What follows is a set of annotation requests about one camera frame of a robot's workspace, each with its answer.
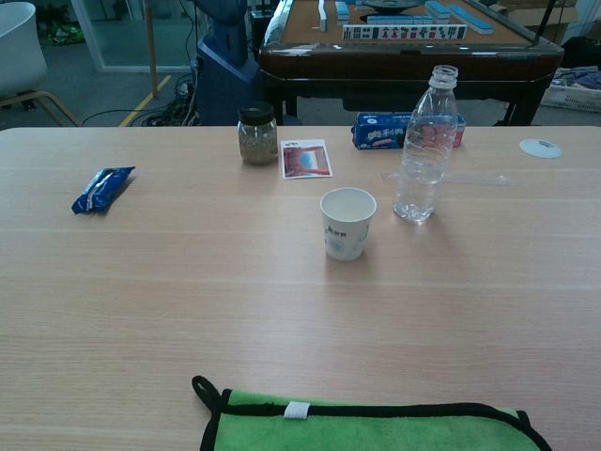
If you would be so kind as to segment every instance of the glass jar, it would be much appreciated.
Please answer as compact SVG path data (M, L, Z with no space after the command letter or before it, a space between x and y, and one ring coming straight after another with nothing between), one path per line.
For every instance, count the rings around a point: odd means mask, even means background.
M273 106L263 101L239 109L238 142L242 160L269 164L278 159L278 133Z

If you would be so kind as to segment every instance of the blue machine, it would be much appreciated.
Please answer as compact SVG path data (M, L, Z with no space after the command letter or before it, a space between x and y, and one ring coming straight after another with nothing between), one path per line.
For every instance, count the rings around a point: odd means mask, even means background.
M248 58L247 0L193 0L211 27L198 42L196 109L200 125L236 125L241 104L261 100L259 67Z

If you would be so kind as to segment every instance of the paper cup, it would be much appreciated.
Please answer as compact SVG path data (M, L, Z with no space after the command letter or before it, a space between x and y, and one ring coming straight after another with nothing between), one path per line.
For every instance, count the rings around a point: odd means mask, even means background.
M358 258L378 208L376 199L359 188L339 188L324 194L319 206L323 213L326 254L343 261Z

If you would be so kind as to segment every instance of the jar lid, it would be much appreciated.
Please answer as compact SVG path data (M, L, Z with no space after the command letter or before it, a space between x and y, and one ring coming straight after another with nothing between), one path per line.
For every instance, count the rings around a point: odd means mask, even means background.
M273 106L264 101L254 101L239 109L240 122L247 125L263 125L273 120Z

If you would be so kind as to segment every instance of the white chair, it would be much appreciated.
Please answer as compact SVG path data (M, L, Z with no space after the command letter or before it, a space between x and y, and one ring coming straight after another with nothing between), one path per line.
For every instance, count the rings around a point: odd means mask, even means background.
M43 101L46 98L73 125L81 126L55 95L34 90L46 78L46 69L36 30L36 7L25 2L0 4L0 106L34 101L58 125L65 125Z

